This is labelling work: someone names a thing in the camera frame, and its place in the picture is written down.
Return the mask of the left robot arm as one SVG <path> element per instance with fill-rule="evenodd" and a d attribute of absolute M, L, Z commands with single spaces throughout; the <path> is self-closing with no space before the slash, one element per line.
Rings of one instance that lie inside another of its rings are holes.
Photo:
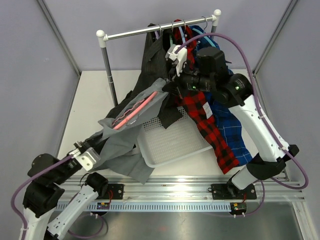
<path fill-rule="evenodd" d="M 90 169 L 98 162 L 104 144 L 101 137 L 90 137 L 75 143 L 75 150 L 62 160 L 47 153 L 33 160 L 27 173 L 30 178 L 24 183 L 21 240 L 62 240 L 89 203 L 108 194 L 108 180 L 97 172 L 90 173 L 80 192 L 55 220 L 50 221 L 65 192 L 60 185 L 82 168 Z"/>

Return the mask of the pink hanger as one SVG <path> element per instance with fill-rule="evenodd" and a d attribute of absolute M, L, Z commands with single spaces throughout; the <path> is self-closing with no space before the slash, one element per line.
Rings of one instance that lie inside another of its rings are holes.
<path fill-rule="evenodd" d="M 113 123 L 112 128 L 118 130 L 126 125 L 129 120 L 136 116 L 153 98 L 158 94 L 157 91 L 154 91 L 151 95 L 136 102 L 131 108 L 127 109 L 122 116 L 118 117 Z"/>

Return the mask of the black pinstripe shirt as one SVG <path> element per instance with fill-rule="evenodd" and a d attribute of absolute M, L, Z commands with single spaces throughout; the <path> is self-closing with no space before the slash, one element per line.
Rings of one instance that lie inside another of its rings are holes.
<path fill-rule="evenodd" d="M 140 92 L 149 88 L 158 78 L 166 79 L 167 70 L 165 63 L 165 50 L 163 49 L 162 35 L 159 39 L 154 38 L 154 32 L 146 34 L 144 52 L 142 57 L 141 72 L 137 83 L 117 106 L 112 108 L 106 115 L 108 118 L 115 118 Z M 177 109 L 176 96 L 168 94 L 162 102 L 158 118 L 162 126 L 167 129 L 178 121 L 183 115 Z"/>

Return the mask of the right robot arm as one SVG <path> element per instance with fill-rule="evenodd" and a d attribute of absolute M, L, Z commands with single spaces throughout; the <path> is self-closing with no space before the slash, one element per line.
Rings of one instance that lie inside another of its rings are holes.
<path fill-rule="evenodd" d="M 202 48 L 196 54 L 198 67 L 194 70 L 187 66 L 187 55 L 181 45 L 171 46 L 165 55 L 172 65 L 169 76 L 176 92 L 210 92 L 214 101 L 240 121 L 258 150 L 224 185 L 231 198 L 239 198 L 254 182 L 272 179 L 282 172 L 299 148 L 288 144 L 275 130 L 254 95 L 253 82 L 243 74 L 229 72 L 223 51 L 212 46 Z"/>

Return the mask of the lilac hanger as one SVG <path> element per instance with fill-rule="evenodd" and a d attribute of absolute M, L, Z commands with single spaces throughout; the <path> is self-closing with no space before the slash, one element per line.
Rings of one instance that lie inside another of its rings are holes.
<path fill-rule="evenodd" d="M 158 25 L 158 27 L 159 27 L 159 30 L 156 30 L 155 32 L 154 32 L 154 35 L 155 35 L 155 38 L 156 39 L 159 39 L 160 38 L 160 36 L 161 36 L 161 26 L 160 25 Z"/>

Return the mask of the grey shirt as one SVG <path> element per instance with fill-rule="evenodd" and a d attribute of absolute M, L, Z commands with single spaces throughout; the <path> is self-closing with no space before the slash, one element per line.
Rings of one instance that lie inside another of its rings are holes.
<path fill-rule="evenodd" d="M 141 153 L 129 154 L 137 143 L 137 138 L 143 124 L 158 116 L 163 101 L 168 93 L 162 91 L 166 81 L 158 78 L 150 87 L 143 90 L 129 103 L 116 117 L 106 117 L 98 121 L 102 130 L 94 133 L 87 140 L 92 140 L 91 145 L 99 154 L 100 160 L 94 165 L 91 172 L 110 169 L 111 171 L 131 177 L 145 184 L 153 172 L 153 168 L 147 166 Z M 119 129 L 113 129 L 112 123 L 122 116 L 126 110 L 132 108 L 138 101 L 157 92 L 155 97 L 146 104 L 131 120 Z"/>

